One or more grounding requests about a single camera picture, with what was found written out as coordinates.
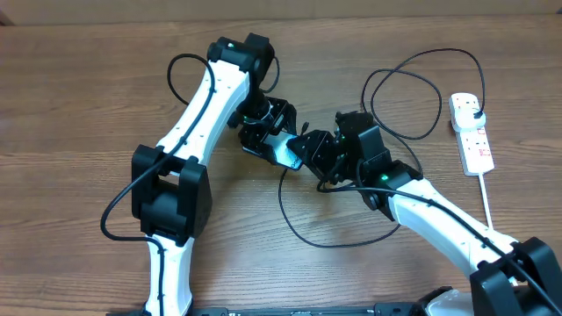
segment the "black wire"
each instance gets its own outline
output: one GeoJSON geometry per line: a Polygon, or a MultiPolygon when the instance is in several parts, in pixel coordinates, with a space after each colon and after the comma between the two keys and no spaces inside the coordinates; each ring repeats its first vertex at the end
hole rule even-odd
{"type": "Polygon", "coordinates": [[[269,89],[264,90],[260,88],[260,91],[262,93],[272,92],[275,89],[275,87],[277,87],[277,82],[279,81],[279,73],[281,72],[281,68],[279,67],[279,59],[277,58],[277,56],[273,56],[273,59],[275,60],[275,64],[277,65],[277,74],[275,75],[275,80],[273,81],[273,84],[270,86],[269,89]]]}
{"type": "Polygon", "coordinates": [[[367,78],[367,80],[365,81],[365,85],[363,86],[363,89],[361,91],[361,106],[363,107],[364,112],[367,112],[367,108],[365,107],[365,103],[364,103],[364,95],[365,95],[365,90],[367,89],[367,84],[369,83],[370,79],[376,75],[379,72],[388,72],[388,75],[386,75],[383,80],[380,81],[380,83],[378,83],[377,88],[373,91],[372,96],[371,96],[371,113],[372,116],[375,118],[375,120],[377,121],[378,125],[385,130],[387,133],[390,133],[394,138],[396,138],[400,143],[402,143],[402,145],[404,145],[404,147],[407,149],[407,151],[412,155],[412,157],[415,160],[415,163],[418,166],[418,170],[420,171],[420,174],[423,176],[423,168],[422,168],[422,164],[420,163],[420,160],[418,159],[418,157],[415,155],[414,151],[412,150],[412,148],[404,141],[405,140],[421,140],[425,137],[427,137],[428,135],[431,134],[431,132],[433,132],[433,130],[436,128],[437,122],[439,121],[439,118],[441,117],[441,110],[443,108],[443,99],[441,97],[441,92],[439,91],[439,89],[428,79],[424,78],[421,75],[417,75],[415,73],[412,72],[408,72],[408,71],[404,71],[404,70],[400,70],[402,67],[404,67],[409,61],[411,61],[412,59],[414,59],[415,57],[418,57],[420,55],[423,54],[429,54],[429,53],[434,53],[434,52],[444,52],[444,51],[453,51],[453,52],[460,52],[460,53],[464,53],[464,54],[468,54],[476,63],[476,66],[478,67],[478,71],[480,74],[480,80],[482,81],[482,106],[480,107],[480,111],[474,114],[475,118],[479,118],[482,113],[484,112],[484,105],[486,103],[486,82],[484,80],[484,73],[482,71],[482,67],[480,66],[480,63],[478,62],[478,60],[476,59],[476,57],[474,57],[473,54],[463,50],[463,49],[458,49],[458,48],[438,48],[438,49],[432,49],[432,50],[428,50],[425,52],[421,52],[418,54],[415,54],[414,56],[406,59],[405,61],[403,61],[400,65],[398,65],[396,68],[394,69],[389,69],[389,68],[383,68],[383,69],[378,69],[373,71],[369,77],[367,78]],[[433,88],[438,97],[439,97],[439,109],[437,111],[437,116],[436,116],[436,120],[433,122],[433,125],[429,128],[429,130],[427,132],[425,132],[423,135],[420,136],[408,136],[408,135],[404,135],[401,133],[397,133],[395,132],[392,128],[386,126],[378,117],[377,113],[375,112],[375,95],[377,94],[378,90],[380,89],[380,87],[382,86],[382,84],[386,81],[386,79],[388,79],[388,77],[390,77],[392,74],[394,73],[399,73],[399,74],[404,74],[404,75],[410,75],[413,77],[416,77],[418,79],[423,80],[425,83],[429,84],[431,86],[431,88],[433,88]]]}
{"type": "Polygon", "coordinates": [[[356,179],[357,179],[357,186],[360,186],[360,187],[364,187],[363,180],[361,180],[361,166],[363,166],[363,162],[365,162],[365,159],[360,158],[357,161],[357,165],[355,166],[355,176],[356,176],[356,179]]]}
{"type": "Polygon", "coordinates": [[[105,208],[104,213],[102,214],[102,218],[100,220],[100,229],[102,231],[102,233],[105,235],[105,237],[111,239],[112,241],[145,241],[145,242],[151,242],[153,244],[156,245],[156,247],[158,248],[158,254],[160,254],[160,272],[159,272],[159,276],[158,276],[158,300],[160,301],[160,315],[164,316],[164,302],[163,302],[163,278],[164,278],[164,248],[162,246],[162,244],[160,243],[160,241],[153,239],[153,238],[148,238],[148,237],[124,237],[124,236],[117,236],[114,235],[112,233],[110,233],[107,230],[106,227],[106,223],[107,223],[107,218],[109,217],[110,212],[112,211],[112,209],[115,207],[115,205],[117,205],[117,203],[119,203],[119,201],[130,191],[134,188],[135,185],[138,185],[140,181],[142,181],[144,178],[146,178],[147,176],[151,176],[153,173],[157,172],[158,169],[160,169],[160,167],[170,158],[172,157],[178,150],[179,148],[181,148],[185,141],[187,140],[187,138],[189,137],[189,135],[191,134],[191,132],[193,131],[193,129],[195,128],[195,126],[197,125],[197,123],[201,120],[201,117],[203,117],[203,114],[205,113],[205,110],[207,108],[207,106],[209,105],[209,103],[211,103],[211,98],[213,97],[213,93],[214,93],[214,73],[213,73],[213,69],[211,68],[211,66],[209,65],[209,63],[207,62],[207,60],[205,60],[203,57],[195,55],[195,54],[180,54],[176,57],[174,57],[168,65],[168,74],[167,74],[167,78],[168,78],[168,85],[169,88],[171,89],[172,93],[174,94],[174,96],[177,97],[177,99],[179,101],[181,101],[183,104],[185,105],[189,105],[189,102],[183,100],[177,93],[176,90],[174,89],[172,83],[171,83],[171,70],[172,67],[174,65],[174,63],[182,58],[193,58],[196,59],[198,61],[201,61],[205,64],[205,67],[207,68],[208,72],[209,72],[209,76],[211,77],[211,87],[209,89],[209,94],[207,96],[207,99],[205,100],[205,102],[203,103],[203,107],[201,108],[201,111],[199,112],[199,114],[197,115],[197,117],[193,120],[193,123],[191,123],[190,127],[187,129],[187,131],[185,132],[184,136],[182,136],[179,141],[177,142],[177,144],[172,148],[172,150],[169,151],[169,153],[167,153],[161,160],[159,160],[157,163],[155,163],[152,167],[148,168],[145,172],[143,172],[139,177],[137,177],[136,179],[134,179],[134,181],[132,181],[130,184],[128,184],[125,189],[123,189],[105,208]]]}
{"type": "Polygon", "coordinates": [[[433,88],[433,90],[436,91],[437,93],[437,97],[439,98],[439,109],[437,110],[437,116],[436,116],[436,120],[433,122],[433,125],[429,128],[429,130],[427,132],[425,132],[423,135],[421,136],[416,136],[416,137],[411,137],[411,136],[406,136],[400,133],[396,133],[392,128],[384,125],[380,119],[378,118],[377,114],[375,113],[374,110],[374,106],[372,105],[374,102],[374,97],[375,94],[377,93],[377,91],[375,90],[375,92],[373,92],[372,97],[371,97],[371,109],[372,109],[372,115],[373,117],[377,120],[378,125],[385,130],[387,133],[391,134],[394,138],[396,138],[400,143],[402,143],[402,145],[404,145],[404,147],[407,149],[408,152],[410,152],[410,154],[412,155],[412,157],[415,160],[415,164],[418,167],[418,171],[420,171],[420,174],[423,176],[423,167],[422,167],[422,163],[420,162],[420,160],[418,159],[417,155],[414,153],[414,150],[412,150],[412,148],[403,140],[403,139],[407,139],[407,140],[421,140],[424,137],[428,136],[429,134],[431,134],[431,132],[433,132],[433,130],[436,128],[437,122],[439,122],[439,118],[441,117],[441,110],[443,108],[443,98],[441,97],[441,91],[439,91],[439,89],[437,88],[437,86],[435,86],[430,80],[426,79],[425,77],[418,75],[416,73],[413,72],[409,72],[409,71],[405,71],[405,70],[399,70],[399,69],[389,69],[389,68],[382,68],[382,69],[378,69],[373,71],[368,77],[367,80],[365,81],[365,84],[363,86],[363,89],[361,90],[361,105],[363,106],[363,110],[365,112],[367,112],[367,108],[365,107],[364,104],[364,95],[365,95],[365,91],[367,89],[367,84],[369,84],[369,81],[371,80],[371,78],[380,73],[380,72],[389,72],[389,73],[399,73],[399,74],[403,74],[403,75],[410,75],[412,77],[418,78],[423,80],[425,83],[429,84],[431,86],[431,88],[433,88]]]}
{"type": "MultiPolygon", "coordinates": [[[[471,53],[465,51],[464,49],[459,49],[459,48],[437,48],[437,49],[430,49],[430,50],[428,50],[428,51],[424,51],[424,52],[415,54],[414,56],[412,56],[412,57],[406,59],[406,60],[403,61],[400,65],[396,66],[396,68],[394,68],[392,71],[390,71],[390,73],[389,73],[388,75],[386,75],[386,76],[383,78],[383,80],[380,81],[380,83],[378,84],[377,88],[376,88],[375,91],[373,92],[373,96],[377,93],[378,89],[380,89],[380,87],[383,85],[383,83],[385,83],[385,81],[388,79],[388,77],[390,77],[391,75],[393,75],[393,73],[395,73],[395,72],[399,72],[398,70],[399,70],[400,68],[404,67],[409,61],[411,61],[412,59],[414,59],[414,58],[416,58],[416,57],[418,57],[418,56],[421,56],[421,55],[424,55],[424,54],[429,54],[429,53],[434,53],[434,52],[460,52],[460,53],[469,55],[469,56],[472,58],[472,60],[476,63],[476,66],[478,67],[478,71],[479,71],[479,74],[480,74],[480,81],[482,82],[482,105],[480,106],[480,111],[478,111],[477,113],[474,114],[474,118],[477,119],[477,118],[479,118],[480,116],[482,116],[482,113],[484,113],[484,105],[486,104],[486,82],[484,81],[484,72],[482,71],[482,67],[480,66],[480,63],[478,62],[478,60],[476,59],[476,57],[475,57],[473,54],[471,54],[471,53]]],[[[367,110],[365,109],[365,107],[364,107],[364,100],[363,100],[362,97],[361,97],[361,105],[363,106],[364,110],[367,111],[367,110]]],[[[374,110],[374,105],[373,105],[372,99],[371,99],[371,110],[372,110],[373,116],[375,117],[375,119],[377,120],[377,122],[378,122],[380,125],[382,125],[382,126],[388,128],[387,126],[385,126],[385,125],[380,121],[380,119],[378,119],[377,115],[375,114],[375,110],[374,110]]]]}
{"type": "Polygon", "coordinates": [[[554,301],[552,301],[552,298],[550,298],[550,296],[543,290],[543,288],[537,283],[537,281],[535,281],[527,273],[527,271],[524,270],[524,268],[522,268],[518,263],[514,262],[511,258],[508,257],[508,255],[506,253],[504,253],[503,251],[501,251],[501,249],[499,249],[497,246],[495,246],[487,237],[484,237],[480,232],[478,232],[476,229],[474,229],[472,226],[470,226],[468,223],[466,223],[455,212],[451,211],[447,207],[437,203],[433,199],[428,199],[428,198],[425,198],[425,197],[419,197],[419,196],[416,196],[414,194],[403,192],[403,191],[388,190],[388,189],[382,189],[382,188],[369,188],[369,187],[340,187],[340,188],[333,188],[333,189],[325,189],[324,188],[324,189],[321,189],[321,192],[332,193],[332,192],[344,192],[344,191],[353,191],[353,190],[355,190],[355,191],[360,191],[360,190],[374,191],[374,192],[385,193],[385,194],[397,194],[397,195],[401,195],[401,196],[406,197],[406,198],[412,198],[414,200],[423,202],[427,205],[434,206],[434,207],[440,209],[441,211],[447,213],[454,220],[456,220],[456,222],[458,222],[458,224],[460,224],[461,226],[466,228],[476,238],[478,238],[480,241],[482,241],[482,243],[484,243],[486,246],[490,247],[497,255],[499,255],[504,261],[506,261],[507,264],[509,264],[513,269],[515,269],[520,274],[520,276],[519,276],[520,279],[523,280],[523,281],[527,280],[530,287],[538,292],[539,296],[544,300],[544,302],[554,312],[556,312],[558,315],[562,316],[562,311],[556,306],[556,303],[554,303],[554,301]]]}
{"type": "MultiPolygon", "coordinates": [[[[303,242],[305,242],[306,244],[313,246],[313,247],[317,247],[317,248],[325,248],[325,249],[333,249],[333,248],[353,248],[353,247],[361,247],[361,246],[366,246],[366,245],[370,245],[373,244],[375,242],[378,241],[382,241],[383,239],[391,236],[394,232],[396,232],[398,230],[398,228],[400,228],[400,225],[396,226],[392,231],[390,231],[387,234],[384,234],[374,240],[371,241],[362,241],[362,242],[358,242],[358,243],[352,243],[352,244],[342,244],[342,245],[321,245],[321,244],[317,244],[311,241],[308,241],[307,239],[305,239],[303,236],[301,236],[299,233],[297,233],[297,231],[295,230],[295,228],[291,225],[291,222],[289,221],[289,219],[287,218],[287,214],[285,213],[285,209],[283,207],[283,200],[281,199],[281,188],[283,186],[283,180],[285,179],[285,175],[287,174],[287,170],[285,169],[283,171],[283,173],[281,174],[281,179],[279,179],[279,189],[277,191],[277,196],[279,198],[279,207],[281,208],[281,213],[283,214],[283,217],[285,218],[285,222],[287,223],[287,226],[289,228],[291,228],[292,233],[295,234],[295,236],[297,236],[297,238],[299,238],[300,240],[302,240],[303,242]]],[[[350,188],[350,186],[353,183],[344,185],[343,187],[340,188],[350,188]]]]}

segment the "black bracket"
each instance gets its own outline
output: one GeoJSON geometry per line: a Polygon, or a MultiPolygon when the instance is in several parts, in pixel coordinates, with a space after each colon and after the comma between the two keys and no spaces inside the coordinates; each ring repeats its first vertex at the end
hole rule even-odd
{"type": "MultiPolygon", "coordinates": [[[[139,145],[133,154],[133,180],[152,167],[165,153],[139,145]]],[[[190,237],[199,237],[209,218],[213,198],[206,166],[191,157],[169,158],[158,170],[133,187],[133,216],[140,219],[140,230],[172,239],[181,247],[190,237]],[[179,175],[178,184],[160,178],[170,172],[179,175]]]]}
{"type": "Polygon", "coordinates": [[[273,56],[275,50],[270,39],[254,33],[250,33],[243,43],[221,37],[209,46],[209,61],[226,61],[237,65],[240,71],[249,73],[249,93],[228,120],[231,128],[241,124],[243,117],[259,119],[269,110],[265,95],[260,91],[260,83],[270,68],[273,56]]]}
{"type": "Polygon", "coordinates": [[[282,164],[290,169],[299,169],[300,161],[282,162],[277,156],[279,151],[286,152],[286,145],[282,140],[297,134],[297,111],[286,100],[267,97],[268,112],[261,119],[244,121],[238,137],[244,151],[265,159],[273,165],[282,164]]]}
{"type": "MultiPolygon", "coordinates": [[[[370,113],[338,112],[335,123],[338,126],[335,135],[314,130],[287,142],[287,147],[322,182],[337,184],[351,180],[357,186],[396,190],[413,179],[422,178],[406,163],[392,160],[370,113]]],[[[386,207],[387,194],[359,193],[370,209],[379,209],[393,220],[386,207]]]]}
{"type": "MultiPolygon", "coordinates": [[[[512,246],[514,251],[508,257],[519,262],[552,301],[562,306],[562,272],[552,249],[537,237],[512,246]]],[[[513,287],[510,277],[526,281],[503,259],[479,264],[479,270],[470,276],[475,316],[554,315],[532,288],[513,287]]]]}

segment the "wood grain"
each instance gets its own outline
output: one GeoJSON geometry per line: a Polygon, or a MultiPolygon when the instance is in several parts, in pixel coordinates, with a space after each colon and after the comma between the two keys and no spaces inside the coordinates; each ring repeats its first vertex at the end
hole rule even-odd
{"type": "Polygon", "coordinates": [[[7,25],[554,14],[560,7],[562,0],[0,0],[13,21],[7,25]]]}
{"type": "MultiPolygon", "coordinates": [[[[336,111],[359,109],[376,68],[437,47],[475,54],[496,164],[486,175],[494,225],[562,254],[561,28],[560,16],[0,28],[0,314],[102,315],[142,305],[147,247],[108,241],[99,217],[126,185],[137,145],[154,145],[184,110],[166,86],[170,58],[205,54],[219,36],[243,40],[248,32],[269,36],[281,60],[272,95],[296,106],[299,126],[317,129],[331,129],[336,111]]],[[[187,96],[203,69],[177,66],[173,80],[187,96]]],[[[478,72],[461,54],[424,56],[407,68],[445,98],[480,94],[478,72]]],[[[399,75],[375,106],[389,126],[412,135],[437,111],[429,86],[399,75]]],[[[428,138],[410,143],[437,189],[483,220],[478,180],[462,174],[448,112],[428,138]]],[[[412,162],[396,140],[385,143],[394,158],[412,162]]],[[[417,299],[441,285],[468,290],[460,271],[407,228],[353,249],[296,239],[277,205],[281,169],[244,154],[235,131],[221,136],[209,172],[214,207],[193,254],[196,306],[369,305],[417,299]]],[[[393,227],[356,193],[321,195],[314,184],[303,169],[284,186],[288,216],[311,241],[363,241],[393,227]]],[[[140,235],[128,198],[110,229],[140,235]]]]}

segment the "white power strip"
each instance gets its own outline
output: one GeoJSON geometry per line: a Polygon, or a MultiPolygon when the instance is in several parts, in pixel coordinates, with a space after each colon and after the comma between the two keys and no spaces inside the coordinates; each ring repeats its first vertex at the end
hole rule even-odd
{"type": "Polygon", "coordinates": [[[467,176],[478,176],[486,221],[488,227],[494,229],[484,184],[484,174],[494,169],[490,143],[484,128],[486,115],[474,118],[473,114],[479,111],[479,102],[476,96],[469,93],[455,93],[450,96],[449,107],[463,171],[467,176]]]}

